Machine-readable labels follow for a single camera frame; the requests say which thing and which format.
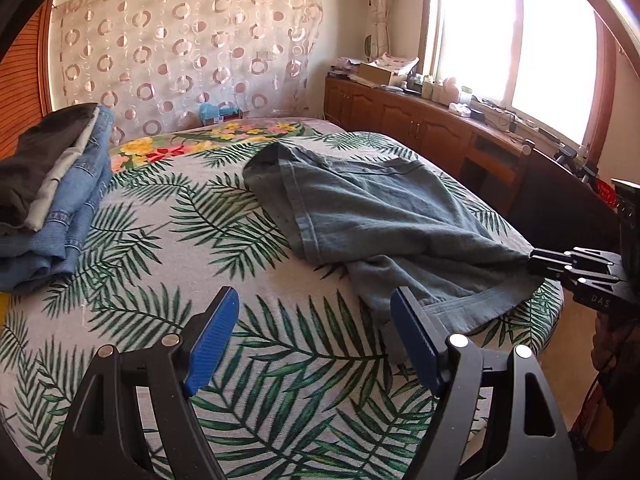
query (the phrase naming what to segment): cardboard box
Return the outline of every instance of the cardboard box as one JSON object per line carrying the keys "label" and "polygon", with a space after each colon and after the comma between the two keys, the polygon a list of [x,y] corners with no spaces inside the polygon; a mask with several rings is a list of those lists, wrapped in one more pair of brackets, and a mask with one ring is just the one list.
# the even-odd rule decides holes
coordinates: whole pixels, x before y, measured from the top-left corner
{"label": "cardboard box", "polygon": [[400,86],[402,81],[406,81],[405,75],[396,75],[389,70],[366,63],[360,64],[358,75],[376,85]]}

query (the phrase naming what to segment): blue jeans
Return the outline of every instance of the blue jeans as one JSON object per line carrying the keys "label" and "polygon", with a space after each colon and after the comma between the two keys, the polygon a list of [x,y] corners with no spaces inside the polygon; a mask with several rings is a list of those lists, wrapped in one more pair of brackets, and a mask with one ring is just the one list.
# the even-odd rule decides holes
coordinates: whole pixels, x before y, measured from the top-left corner
{"label": "blue jeans", "polygon": [[60,180],[43,228],[0,236],[0,291],[27,294],[76,270],[82,245],[111,179],[113,114],[100,114],[84,153]]}

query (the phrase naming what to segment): window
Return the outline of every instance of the window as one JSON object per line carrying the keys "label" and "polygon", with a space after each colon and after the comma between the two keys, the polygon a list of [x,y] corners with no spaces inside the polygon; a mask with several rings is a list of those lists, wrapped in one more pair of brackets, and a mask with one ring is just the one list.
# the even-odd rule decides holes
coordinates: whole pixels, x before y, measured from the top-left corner
{"label": "window", "polygon": [[583,143],[596,81],[586,0],[441,0],[438,78]]}

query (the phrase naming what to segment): patterned curtain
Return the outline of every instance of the patterned curtain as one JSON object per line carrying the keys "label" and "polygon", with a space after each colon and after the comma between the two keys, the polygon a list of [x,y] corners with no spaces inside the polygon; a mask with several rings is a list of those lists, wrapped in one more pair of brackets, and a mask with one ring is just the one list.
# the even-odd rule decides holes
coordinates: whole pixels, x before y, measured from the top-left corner
{"label": "patterned curtain", "polygon": [[389,53],[388,17],[391,0],[369,0],[370,59]]}
{"label": "patterned curtain", "polygon": [[112,108],[121,142],[199,126],[205,102],[303,115],[321,19],[320,0],[70,0],[54,10],[52,88]]}

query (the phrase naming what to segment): bed sheet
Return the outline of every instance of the bed sheet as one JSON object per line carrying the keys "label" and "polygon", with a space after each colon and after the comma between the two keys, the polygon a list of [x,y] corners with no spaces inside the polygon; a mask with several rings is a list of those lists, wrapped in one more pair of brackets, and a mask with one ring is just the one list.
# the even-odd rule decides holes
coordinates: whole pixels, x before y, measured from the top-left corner
{"label": "bed sheet", "polygon": [[[404,474],[436,399],[409,366],[389,364],[344,267],[313,268],[292,256],[244,187],[242,168],[275,139],[358,160],[418,156],[381,134],[335,127],[319,133],[321,124],[284,120],[241,133],[238,126],[114,148],[119,173],[95,216],[78,273],[12,298],[0,336],[0,416],[43,477],[95,349],[143,348],[180,332],[223,285],[238,290],[241,313],[218,370],[192,401],[227,476]],[[495,239],[530,249],[487,204],[421,161]],[[561,287],[547,280],[530,301],[472,337],[494,349],[522,343],[539,352],[561,307]],[[488,416],[490,393],[481,393],[472,434]],[[141,389],[139,398],[154,467],[171,478],[148,392]]]}

